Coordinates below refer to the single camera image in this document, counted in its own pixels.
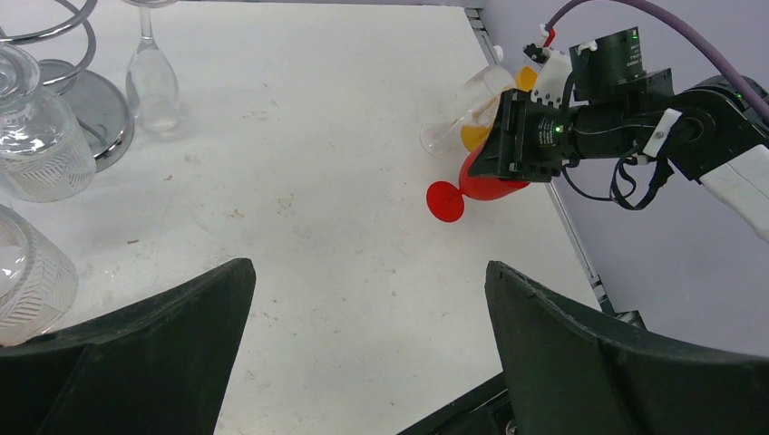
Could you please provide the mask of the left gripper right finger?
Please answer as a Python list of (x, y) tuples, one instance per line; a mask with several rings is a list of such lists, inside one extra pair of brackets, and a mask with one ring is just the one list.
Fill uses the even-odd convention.
[(768, 361), (668, 338), (499, 261), (485, 294), (520, 434), (765, 434)]

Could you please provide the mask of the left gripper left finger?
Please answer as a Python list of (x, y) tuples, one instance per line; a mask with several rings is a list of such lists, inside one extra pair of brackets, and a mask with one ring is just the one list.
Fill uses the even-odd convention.
[(1, 351), (4, 434), (211, 434), (257, 282), (236, 258)]

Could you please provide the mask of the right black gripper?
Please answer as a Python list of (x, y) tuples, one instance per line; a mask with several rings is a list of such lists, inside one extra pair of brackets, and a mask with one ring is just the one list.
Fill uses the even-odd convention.
[(551, 182), (568, 158), (567, 125), (561, 110), (531, 101), (527, 92), (503, 92), (490, 135), (470, 165), (469, 176)]

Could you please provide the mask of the clear wine glass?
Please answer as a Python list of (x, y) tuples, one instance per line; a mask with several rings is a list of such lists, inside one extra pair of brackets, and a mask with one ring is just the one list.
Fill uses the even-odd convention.
[(448, 157), (460, 151), (469, 152), (464, 148), (460, 137), (462, 121), (468, 115), (471, 115), (472, 111), (481, 102), (481, 93), (488, 91), (483, 84), (477, 82), (470, 83), (473, 77), (456, 93), (449, 120), (430, 124), (421, 133), (420, 141), (423, 149), (434, 158)]

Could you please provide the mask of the red wine glass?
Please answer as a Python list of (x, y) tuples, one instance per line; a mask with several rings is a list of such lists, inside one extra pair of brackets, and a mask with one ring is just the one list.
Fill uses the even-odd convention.
[(466, 198), (494, 201), (504, 198), (530, 185), (526, 181), (503, 180), (496, 177), (471, 177), (469, 168), (478, 158), (481, 148), (469, 154), (459, 172), (458, 185), (445, 180), (432, 183), (426, 190), (426, 204), (438, 220), (452, 223), (459, 220), (465, 210)]

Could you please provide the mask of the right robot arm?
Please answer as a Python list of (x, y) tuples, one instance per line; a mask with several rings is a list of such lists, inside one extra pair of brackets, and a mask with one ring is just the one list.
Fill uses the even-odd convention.
[(613, 160), (607, 199), (638, 211), (679, 172), (767, 238), (768, 124), (746, 92), (723, 76), (674, 92), (669, 70), (644, 69), (636, 28), (567, 53), (551, 47), (554, 35), (525, 48), (540, 74), (532, 90), (502, 93), (466, 178), (548, 183), (582, 161)]

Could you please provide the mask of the clear patterned glass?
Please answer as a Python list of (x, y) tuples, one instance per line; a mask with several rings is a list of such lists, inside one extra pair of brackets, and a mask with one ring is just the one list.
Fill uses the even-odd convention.
[(48, 332), (71, 308), (79, 277), (73, 261), (12, 209), (1, 207), (1, 345)]
[(41, 82), (28, 52), (1, 44), (1, 189), (47, 203), (85, 190), (95, 159), (73, 110)]

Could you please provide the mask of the clear champagne flute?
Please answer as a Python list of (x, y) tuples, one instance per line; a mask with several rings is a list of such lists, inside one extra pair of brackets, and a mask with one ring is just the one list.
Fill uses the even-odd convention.
[(145, 130), (164, 133), (180, 122), (180, 88), (176, 73), (157, 45), (151, 11), (175, 0), (130, 1), (140, 15), (141, 39), (126, 73), (126, 96), (136, 122)]

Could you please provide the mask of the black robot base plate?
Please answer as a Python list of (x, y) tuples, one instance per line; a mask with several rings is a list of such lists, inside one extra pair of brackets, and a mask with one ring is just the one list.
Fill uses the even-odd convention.
[(429, 414), (398, 435), (517, 434), (502, 372)]

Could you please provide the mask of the aluminium table rail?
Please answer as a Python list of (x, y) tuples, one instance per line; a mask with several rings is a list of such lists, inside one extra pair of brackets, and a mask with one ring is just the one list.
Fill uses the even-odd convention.
[(518, 78), (499, 92), (484, 142), (463, 163), (460, 181), (478, 200), (500, 198), (505, 189), (526, 183), (549, 184), (584, 159), (569, 140), (569, 102), (576, 73), (585, 69), (594, 45), (576, 54), (573, 64), (566, 54), (551, 49), (552, 24), (542, 25), (540, 32), (525, 52), (542, 66), (541, 73), (532, 85)]

